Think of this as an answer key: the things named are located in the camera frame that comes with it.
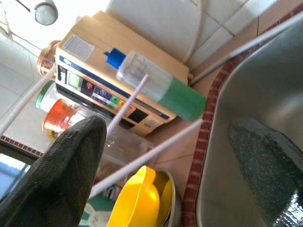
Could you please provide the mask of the white plastic rod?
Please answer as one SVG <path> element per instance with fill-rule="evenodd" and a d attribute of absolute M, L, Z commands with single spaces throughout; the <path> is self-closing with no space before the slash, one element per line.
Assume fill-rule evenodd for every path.
<path fill-rule="evenodd" d="M 181 138 L 185 137 L 189 133 L 191 133 L 194 129 L 199 128 L 203 123 L 203 119 L 200 118 L 191 125 L 185 127 L 180 132 L 176 133 L 175 135 L 171 136 L 161 144 L 157 145 L 147 153 L 139 156 L 134 161 L 130 162 L 129 164 L 125 165 L 124 167 L 120 168 L 119 170 L 115 171 L 110 176 L 104 178 L 97 184 L 95 184 L 90 192 L 89 199 L 96 196 L 100 192 L 102 192 L 107 187 L 110 187 L 115 182 L 121 180 L 126 175 L 131 173 L 132 171 L 136 170 L 137 168 L 140 168 L 142 165 L 147 163 L 150 159 L 153 159 L 155 156 L 163 152 L 165 149 L 167 149 L 169 146 L 171 146 L 173 143 L 179 141 Z"/>
<path fill-rule="evenodd" d="M 9 128 L 12 122 L 20 114 L 22 109 L 27 105 L 31 98 L 42 89 L 45 84 L 51 79 L 53 74 L 56 72 L 56 64 L 54 64 L 45 76 L 42 76 L 38 82 L 36 82 L 26 93 L 25 95 L 16 102 L 16 105 L 12 108 L 9 114 L 0 122 L 0 138 L 4 132 Z"/>
<path fill-rule="evenodd" d="M 133 92 L 133 94 L 128 98 L 128 100 L 125 102 L 125 104 L 122 106 L 122 108 L 118 111 L 117 115 L 113 118 L 111 123 L 107 126 L 107 137 L 113 132 L 115 127 L 119 124 L 119 122 L 123 118 L 125 112 L 128 110 L 129 106 L 132 104 L 132 102 L 136 99 L 137 95 L 143 89 L 143 87 L 147 83 L 148 79 L 149 79 L 149 75 L 145 74 L 143 79 L 140 81 L 139 85 Z"/>

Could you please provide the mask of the stainless steel sink basin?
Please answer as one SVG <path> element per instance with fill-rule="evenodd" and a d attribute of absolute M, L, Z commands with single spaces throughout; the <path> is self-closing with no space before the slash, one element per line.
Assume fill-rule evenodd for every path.
<path fill-rule="evenodd" d="M 267 227 L 227 136 L 239 118 L 285 134 L 303 151 L 303 20 L 245 58 L 223 84 L 198 188 L 198 227 Z"/>

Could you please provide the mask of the round metal strainer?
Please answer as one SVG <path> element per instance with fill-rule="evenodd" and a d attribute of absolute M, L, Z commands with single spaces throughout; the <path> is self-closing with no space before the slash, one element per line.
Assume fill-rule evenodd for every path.
<path fill-rule="evenodd" d="M 50 26 L 58 19 L 58 10 L 53 0 L 39 0 L 34 6 L 34 19 L 37 23 Z"/>

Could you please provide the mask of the copper rimmed glass jar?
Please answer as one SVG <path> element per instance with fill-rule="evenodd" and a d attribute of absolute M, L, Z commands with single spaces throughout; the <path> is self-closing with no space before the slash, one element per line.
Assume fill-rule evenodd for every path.
<path fill-rule="evenodd" d="M 41 76 L 45 76 L 55 63 L 55 52 L 60 40 L 50 42 L 40 53 L 37 59 L 37 70 Z"/>

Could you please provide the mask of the stainless steel bowl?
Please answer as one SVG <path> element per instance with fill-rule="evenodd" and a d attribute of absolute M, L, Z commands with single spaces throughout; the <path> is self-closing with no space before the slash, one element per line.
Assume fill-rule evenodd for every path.
<path fill-rule="evenodd" d="M 160 198 L 160 208 L 155 227 L 181 227 L 181 197 L 176 189 L 171 172 L 157 168 L 153 182 Z"/>

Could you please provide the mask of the patterned bowl green lid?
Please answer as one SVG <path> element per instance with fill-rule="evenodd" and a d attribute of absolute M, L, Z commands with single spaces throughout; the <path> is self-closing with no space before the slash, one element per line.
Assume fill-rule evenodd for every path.
<path fill-rule="evenodd" d="M 50 80 L 40 90 L 36 98 L 36 107 L 48 113 L 58 99 L 56 95 L 56 83 Z"/>

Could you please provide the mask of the green soap bottle blue cap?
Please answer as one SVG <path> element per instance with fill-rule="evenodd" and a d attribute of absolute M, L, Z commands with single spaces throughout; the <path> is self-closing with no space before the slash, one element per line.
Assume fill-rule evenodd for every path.
<path fill-rule="evenodd" d="M 125 55 L 117 48 L 104 55 L 106 62 L 117 69 L 116 78 L 133 88 L 148 75 L 141 93 L 178 117 L 195 121 L 202 115 L 206 98 L 145 56 L 135 51 Z"/>

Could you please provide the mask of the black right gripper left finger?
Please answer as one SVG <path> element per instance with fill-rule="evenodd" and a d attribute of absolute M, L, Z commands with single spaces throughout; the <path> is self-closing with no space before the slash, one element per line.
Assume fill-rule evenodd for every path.
<path fill-rule="evenodd" d="M 65 130 L 0 202 L 0 227 L 78 227 L 106 136 L 95 115 Z"/>

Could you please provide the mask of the red tiled kitchen counter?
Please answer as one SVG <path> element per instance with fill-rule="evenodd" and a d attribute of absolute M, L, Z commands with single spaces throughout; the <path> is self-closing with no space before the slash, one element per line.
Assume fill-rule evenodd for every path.
<path fill-rule="evenodd" d="M 206 61 L 201 63 L 194 70 L 194 75 L 197 76 L 223 56 L 302 10 L 303 0 L 277 0 L 261 15 L 252 19 L 248 25 L 242 28 Z M 173 174 L 183 202 L 181 208 L 182 227 L 197 227 L 196 206 L 198 188 L 201 185 L 202 174 L 205 169 L 205 157 L 208 155 L 209 136 L 212 130 L 219 92 L 225 81 L 230 77 L 232 70 L 268 41 L 232 58 L 194 85 L 194 88 L 207 97 L 206 113 L 202 117 L 204 120 L 202 126 L 165 149 L 148 163 L 152 167 L 166 168 Z"/>

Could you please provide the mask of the teal ceramic mug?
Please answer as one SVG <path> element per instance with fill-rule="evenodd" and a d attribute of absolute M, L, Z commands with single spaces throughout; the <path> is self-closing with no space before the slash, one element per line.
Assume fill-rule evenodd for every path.
<path fill-rule="evenodd" d="M 119 186 L 112 185 L 98 195 L 90 198 L 88 203 L 92 205 L 95 211 L 112 211 L 120 191 L 121 188 Z"/>

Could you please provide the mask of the clear pitcher orange lid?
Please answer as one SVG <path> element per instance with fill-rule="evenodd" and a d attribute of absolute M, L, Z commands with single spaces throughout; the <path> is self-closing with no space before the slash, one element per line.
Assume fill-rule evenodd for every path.
<path fill-rule="evenodd" d="M 61 134 L 75 123 L 93 115 L 102 118 L 107 126 L 111 123 L 110 119 L 84 106 L 73 107 L 63 99 L 59 99 L 49 110 L 42 127 L 44 130 L 53 130 Z M 154 145 L 145 138 L 118 125 L 107 134 L 102 158 L 119 166 L 124 166 L 153 147 Z"/>

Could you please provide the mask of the beige water ionizer appliance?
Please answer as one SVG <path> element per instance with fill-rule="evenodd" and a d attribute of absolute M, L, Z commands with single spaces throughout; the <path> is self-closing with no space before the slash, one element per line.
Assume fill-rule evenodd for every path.
<path fill-rule="evenodd" d="M 135 90 L 118 80 L 117 69 L 106 62 L 104 52 L 114 48 L 125 55 L 131 51 L 140 53 L 187 85 L 187 66 L 100 11 L 82 17 L 56 48 L 57 91 L 104 117 L 114 118 Z M 121 125 L 146 135 L 177 117 L 140 92 Z"/>

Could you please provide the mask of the yellow plastic bowl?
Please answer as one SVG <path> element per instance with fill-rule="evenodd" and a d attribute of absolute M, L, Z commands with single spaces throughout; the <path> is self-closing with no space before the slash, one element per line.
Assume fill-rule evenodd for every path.
<path fill-rule="evenodd" d="M 142 166 L 122 188 L 107 227 L 162 227 L 173 199 L 169 176 Z"/>

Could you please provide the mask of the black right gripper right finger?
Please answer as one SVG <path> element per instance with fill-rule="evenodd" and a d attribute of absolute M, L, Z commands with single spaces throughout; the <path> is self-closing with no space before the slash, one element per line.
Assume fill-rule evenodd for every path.
<path fill-rule="evenodd" d="M 231 121 L 227 136 L 267 227 L 303 227 L 303 151 L 252 118 Z"/>

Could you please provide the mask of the white thin pipe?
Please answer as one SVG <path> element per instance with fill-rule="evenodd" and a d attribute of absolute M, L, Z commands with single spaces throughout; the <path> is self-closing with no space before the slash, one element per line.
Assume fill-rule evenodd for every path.
<path fill-rule="evenodd" d="M 244 45 L 242 45 L 239 48 L 235 49 L 234 51 L 230 52 L 229 54 L 223 56 L 217 62 L 213 63 L 210 67 L 208 67 L 203 72 L 201 72 L 200 74 L 195 76 L 189 82 L 188 85 L 192 87 L 194 84 L 199 82 L 201 79 L 206 77 L 208 74 L 212 73 L 217 68 L 224 65 L 227 61 L 231 60 L 234 57 L 237 57 L 239 54 L 249 50 L 250 48 L 255 47 L 255 46 L 273 38 L 274 36 L 278 35 L 279 33 L 287 30 L 288 28 L 290 28 L 291 26 L 293 26 L 295 23 L 297 23 L 300 20 L 303 20 L 303 10 L 293 16 L 290 16 L 286 21 L 276 25 L 274 28 L 268 30 L 267 32 L 254 38 L 253 40 L 245 43 Z"/>

